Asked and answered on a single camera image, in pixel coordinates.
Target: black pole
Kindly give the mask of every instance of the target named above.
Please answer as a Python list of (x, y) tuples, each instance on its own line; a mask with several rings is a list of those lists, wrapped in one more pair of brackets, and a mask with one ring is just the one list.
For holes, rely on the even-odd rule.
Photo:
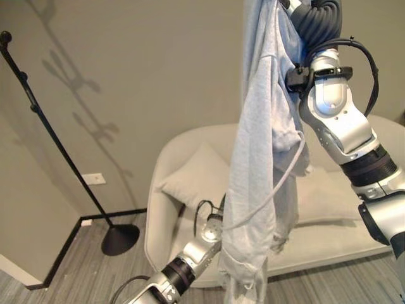
[(103, 240), (102, 250), (107, 255), (119, 255), (130, 249), (138, 240), (139, 237), (139, 229), (134, 225), (114, 225), (112, 221), (109, 219), (108, 215), (98, 202), (97, 198), (94, 196), (93, 192), (90, 190), (89, 186), (84, 181), (82, 175), (78, 171), (75, 163), (70, 158), (68, 152), (66, 151), (65, 147), (63, 147), (61, 141), (59, 140), (58, 136), (56, 135), (55, 131), (51, 127), (51, 124), (48, 122), (44, 112), (37, 102), (33, 92), (31, 91), (30, 86), (28, 85), (28, 75), (20, 71), (17, 64), (14, 62), (13, 58), (11, 57), (10, 53), (7, 50), (8, 43), (11, 41), (12, 36), (9, 32), (3, 31), (0, 34), (0, 52), (4, 59), (7, 61), (8, 65), (16, 75), (17, 79), (20, 81), (25, 93), (28, 96), (28, 99), (31, 102), (31, 110), (35, 112), (41, 122), (43, 123), (45, 129), (48, 131), (49, 135), (52, 137), (55, 145), (58, 147), (59, 151), (62, 153), (63, 157), (69, 164), (69, 167), (72, 169), (73, 173), (79, 179), (80, 183), (82, 184), (83, 188), (86, 190), (87, 194), (90, 196), (93, 203), (97, 206), (98, 210), (103, 215), (104, 219), (107, 221), (109, 225), (109, 230), (107, 232), (106, 237)]
[(86, 190), (87, 194), (90, 196), (93, 203), (97, 206), (98, 210), (101, 212), (101, 214), (107, 221), (108, 225), (110, 227), (113, 227), (114, 224), (108, 218), (106, 212), (104, 211), (104, 209), (98, 202), (97, 198), (94, 196), (93, 192), (90, 190), (89, 186), (86, 184), (86, 181), (84, 181), (84, 179), (83, 179), (82, 175), (80, 174), (80, 172), (78, 171), (75, 163), (70, 158), (65, 147), (63, 147), (63, 145), (62, 145), (61, 141), (59, 140), (58, 136), (56, 135), (55, 131), (53, 131), (51, 124), (48, 122), (48, 119), (46, 118), (44, 112), (42, 112), (42, 109), (41, 109), (38, 101), (36, 100), (33, 92), (31, 91), (30, 86), (28, 85), (28, 82), (27, 82), (28, 75), (25, 72), (20, 71), (17, 64), (14, 62), (13, 58), (11, 57), (10, 53), (8, 52), (7, 45), (11, 41), (11, 34), (9, 32), (2, 32), (0, 37), (1, 37), (0, 38), (1, 54), (3, 55), (4, 59), (7, 61), (8, 65), (10, 66), (10, 68), (12, 69), (14, 74), (16, 75), (17, 79), (20, 81), (25, 93), (27, 93), (28, 99), (31, 102), (31, 107), (30, 107), (31, 110), (38, 115), (39, 119), (44, 124), (45, 129), (48, 131), (49, 135), (52, 137), (55, 145), (58, 147), (58, 149), (62, 153), (63, 157), (68, 162), (69, 167), (73, 170), (76, 177), (79, 179), (80, 183)]

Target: black baseboard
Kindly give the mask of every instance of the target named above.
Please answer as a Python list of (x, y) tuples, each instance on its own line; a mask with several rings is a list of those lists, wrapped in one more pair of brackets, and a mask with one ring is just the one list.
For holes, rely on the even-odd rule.
[[(144, 212), (146, 212), (146, 208), (120, 211), (120, 212), (112, 212), (112, 213), (107, 213), (107, 215), (108, 215), (108, 217), (121, 217), (123, 215), (131, 215), (131, 214), (144, 213)], [(96, 215), (86, 215), (85, 217), (81, 217), (80, 220), (96, 220), (96, 219), (102, 219), (102, 218), (103, 218), (103, 216), (101, 214), (96, 214)]]
[[(138, 214), (138, 213), (144, 213), (146, 212), (145, 209), (134, 209), (134, 210), (127, 210), (127, 211), (120, 211), (120, 212), (113, 212), (113, 213), (107, 213), (108, 217), (121, 217), (123, 215), (131, 215), (131, 214)], [(42, 284), (36, 284), (36, 285), (28, 285), (25, 286), (29, 290), (36, 290), (36, 289), (42, 289), (42, 288), (48, 288), (49, 285), (51, 285), (52, 279), (55, 276), (56, 271), (58, 270), (59, 266), (61, 265), (61, 262), (63, 258), (65, 257), (66, 253), (68, 252), (68, 249), (70, 245), (72, 244), (73, 240), (75, 239), (75, 236), (80, 229), (82, 225), (83, 220), (95, 220), (95, 219), (102, 219), (103, 216), (101, 214), (96, 214), (96, 215), (86, 215), (85, 217), (80, 217), (75, 226), (72, 229), (72, 232), (69, 234), (68, 239), (66, 240), (65, 244), (63, 245), (61, 251), (59, 252), (59, 255), (56, 257), (55, 262), (53, 263), (48, 275), (46, 276), (44, 282)]]

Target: white sofa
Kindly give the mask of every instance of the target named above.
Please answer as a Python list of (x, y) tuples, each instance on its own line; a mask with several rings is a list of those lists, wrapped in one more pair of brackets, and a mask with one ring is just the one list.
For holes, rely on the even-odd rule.
[[(405, 128), (385, 118), (369, 116), (379, 140), (397, 164), (405, 168)], [(147, 205), (145, 253), (155, 270), (161, 270), (192, 239), (194, 212), (156, 190), (162, 179), (178, 170), (205, 141), (227, 162), (232, 154), (236, 124), (201, 127), (173, 138), (161, 151), (156, 162)], [(311, 164), (324, 168), (330, 180), (342, 190), (343, 200), (357, 210), (360, 201), (350, 182), (318, 143), (315, 133), (304, 126)], [(298, 197), (304, 196), (306, 177), (297, 179)], [(374, 241), (360, 216), (357, 220), (320, 222), (298, 225), (291, 233), (284, 250), (269, 253), (268, 276), (293, 272), (331, 263), (390, 251)], [(218, 255), (193, 287), (218, 286)]]

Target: floor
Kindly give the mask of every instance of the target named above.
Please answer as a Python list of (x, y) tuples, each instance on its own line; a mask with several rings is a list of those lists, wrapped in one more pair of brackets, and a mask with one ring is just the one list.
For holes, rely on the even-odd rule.
[[(81, 227), (47, 289), (27, 290), (0, 272), (0, 303), (7, 304), (106, 304), (115, 290), (132, 276), (153, 273), (143, 244), (146, 214), (116, 217), (116, 223), (134, 223), (140, 228), (137, 244), (128, 252), (104, 256), (100, 245), (106, 224), (95, 220)], [(269, 279), (269, 304), (399, 304), (399, 281), (391, 254), (362, 258), (318, 269), (280, 275)], [(117, 303), (136, 293), (142, 281), (128, 285)], [(190, 289), (181, 303), (223, 302), (222, 288)]]

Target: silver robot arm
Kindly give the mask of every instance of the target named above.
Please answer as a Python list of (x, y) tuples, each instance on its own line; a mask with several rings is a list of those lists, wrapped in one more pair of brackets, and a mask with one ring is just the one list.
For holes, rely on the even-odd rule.
[[(339, 36), (340, 0), (313, 1), (312, 8), (299, 0), (280, 2), (307, 45), (315, 47)], [(317, 18), (317, 13), (329, 14), (329, 20), (335, 20), (335, 24), (325, 24), (327, 19)], [(310, 28), (310, 21), (312, 29), (319, 22), (320, 30), (325, 29), (327, 34), (322, 37), (312, 31), (311, 36), (306, 36), (300, 25)], [(358, 209), (371, 237), (392, 246), (405, 290), (404, 170), (392, 161), (367, 118), (355, 107), (347, 84), (352, 69), (340, 65), (337, 48), (323, 48), (310, 59), (306, 68), (289, 72), (287, 87), (301, 92), (302, 120), (315, 131), (320, 144), (340, 165), (354, 192), (363, 200)]]
[(221, 250), (222, 215), (211, 214), (200, 234), (188, 242), (161, 272), (154, 274), (143, 290), (125, 304), (175, 304)]

